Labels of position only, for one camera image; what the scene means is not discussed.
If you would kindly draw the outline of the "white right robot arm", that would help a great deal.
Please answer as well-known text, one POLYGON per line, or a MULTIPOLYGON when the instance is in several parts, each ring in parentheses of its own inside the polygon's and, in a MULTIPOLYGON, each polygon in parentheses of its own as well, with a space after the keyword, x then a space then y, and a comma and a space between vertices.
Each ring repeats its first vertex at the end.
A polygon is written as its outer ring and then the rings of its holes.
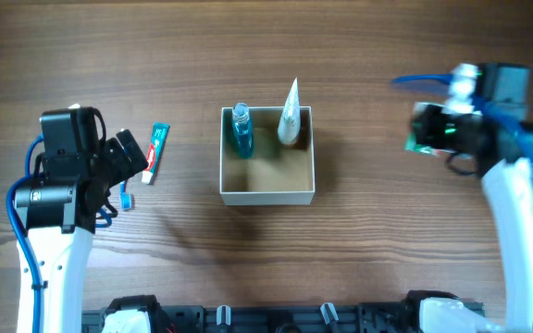
POLYGON ((441 104, 415 104, 407 150, 447 155, 444 165, 480 180, 500 246, 506 292, 500 326, 464 308, 452 296, 417 301, 415 327, 422 332, 533 332, 533 122, 527 121, 526 66, 462 63, 444 74, 418 74, 395 85, 425 88, 441 104))

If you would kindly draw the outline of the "white lotion tube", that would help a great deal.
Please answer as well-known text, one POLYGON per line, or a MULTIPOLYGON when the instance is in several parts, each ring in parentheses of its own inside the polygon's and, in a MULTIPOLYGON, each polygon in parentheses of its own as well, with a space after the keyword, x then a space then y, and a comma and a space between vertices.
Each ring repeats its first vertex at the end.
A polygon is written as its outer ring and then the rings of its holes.
POLYGON ((283 145, 294 145, 301 128, 298 80, 294 79, 279 120, 278 137, 283 145))

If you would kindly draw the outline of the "teal mouthwash bottle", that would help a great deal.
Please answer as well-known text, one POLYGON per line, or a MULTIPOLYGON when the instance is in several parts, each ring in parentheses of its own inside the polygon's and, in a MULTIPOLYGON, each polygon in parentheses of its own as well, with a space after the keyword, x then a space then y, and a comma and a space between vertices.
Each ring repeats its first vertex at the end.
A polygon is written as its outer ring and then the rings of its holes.
POLYGON ((229 145, 239 158, 254 154, 254 126, 250 108, 245 103, 233 106, 229 118, 229 145))

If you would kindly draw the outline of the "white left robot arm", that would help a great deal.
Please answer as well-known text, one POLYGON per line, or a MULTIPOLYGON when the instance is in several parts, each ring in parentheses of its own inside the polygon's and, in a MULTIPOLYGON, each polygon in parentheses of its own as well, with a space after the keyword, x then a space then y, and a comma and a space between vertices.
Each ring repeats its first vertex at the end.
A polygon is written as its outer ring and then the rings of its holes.
POLYGON ((110 190, 147 168, 128 130, 106 133, 91 106, 47 111, 43 145, 6 195, 20 260, 19 332, 81 330, 86 266, 97 229, 113 217, 110 190))

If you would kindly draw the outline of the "green soap box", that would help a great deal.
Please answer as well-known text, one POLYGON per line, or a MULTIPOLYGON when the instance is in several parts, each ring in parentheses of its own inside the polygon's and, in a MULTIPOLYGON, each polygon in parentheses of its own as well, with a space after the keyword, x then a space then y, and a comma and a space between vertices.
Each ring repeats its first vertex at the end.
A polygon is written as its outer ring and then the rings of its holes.
POLYGON ((432 103, 416 103, 409 123, 409 135, 404 149, 407 151, 437 155, 448 148, 448 114, 444 107, 432 103))

